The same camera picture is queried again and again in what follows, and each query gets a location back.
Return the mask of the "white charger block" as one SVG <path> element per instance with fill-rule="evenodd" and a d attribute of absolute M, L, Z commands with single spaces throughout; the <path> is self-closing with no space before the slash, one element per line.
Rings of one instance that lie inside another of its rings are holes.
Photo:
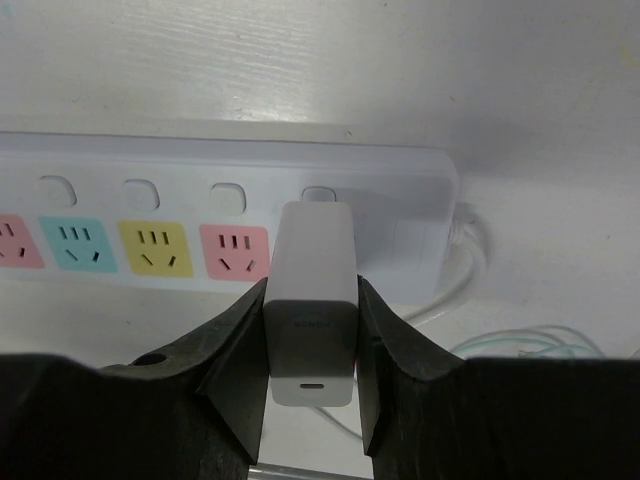
<path fill-rule="evenodd" d="M 271 391 L 289 407 L 343 407 L 353 395 L 359 324 L 351 208 L 289 202 L 263 303 Z"/>

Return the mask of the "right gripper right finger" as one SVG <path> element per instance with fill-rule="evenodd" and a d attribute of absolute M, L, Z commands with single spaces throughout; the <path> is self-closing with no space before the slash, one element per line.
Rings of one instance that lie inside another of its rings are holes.
<path fill-rule="evenodd" d="M 359 283 L 357 379 L 378 479 L 635 479 L 639 364 L 463 360 Z"/>

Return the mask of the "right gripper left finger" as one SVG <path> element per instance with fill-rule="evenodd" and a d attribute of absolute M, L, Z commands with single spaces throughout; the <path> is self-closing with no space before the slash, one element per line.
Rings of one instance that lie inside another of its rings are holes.
<path fill-rule="evenodd" d="M 266 407 L 265 290 L 128 365 L 3 356 L 2 477 L 246 478 Z"/>

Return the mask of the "white colourful power strip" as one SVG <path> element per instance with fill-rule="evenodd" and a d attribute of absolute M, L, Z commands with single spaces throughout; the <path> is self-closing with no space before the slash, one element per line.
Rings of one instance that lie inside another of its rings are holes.
<path fill-rule="evenodd" d="M 267 275 L 286 204 L 336 201 L 359 273 L 424 305 L 458 185 L 426 148 L 5 133 L 1 275 L 241 294 Z"/>

